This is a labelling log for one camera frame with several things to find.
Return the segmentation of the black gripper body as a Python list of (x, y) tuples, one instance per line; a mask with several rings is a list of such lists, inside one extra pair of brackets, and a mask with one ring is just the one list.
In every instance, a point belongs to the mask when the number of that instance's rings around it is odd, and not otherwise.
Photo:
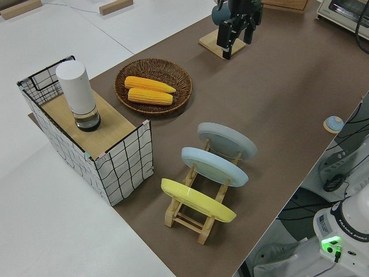
[(231, 18), (238, 15), (254, 14), (262, 7), (260, 0), (228, 0)]

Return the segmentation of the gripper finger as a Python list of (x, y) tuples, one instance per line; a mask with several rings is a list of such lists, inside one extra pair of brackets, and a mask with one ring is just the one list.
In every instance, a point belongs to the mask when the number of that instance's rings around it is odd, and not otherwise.
[(231, 59), (234, 42), (240, 34), (240, 26), (241, 18), (239, 16), (231, 17), (219, 24), (217, 45), (223, 49), (222, 57), (225, 59)]
[(244, 30), (244, 39), (243, 39), (243, 41), (246, 44), (251, 44), (252, 39), (253, 39), (253, 33), (258, 25), (258, 20), (259, 20), (259, 16), (256, 13), (247, 19), (246, 21), (247, 27)]

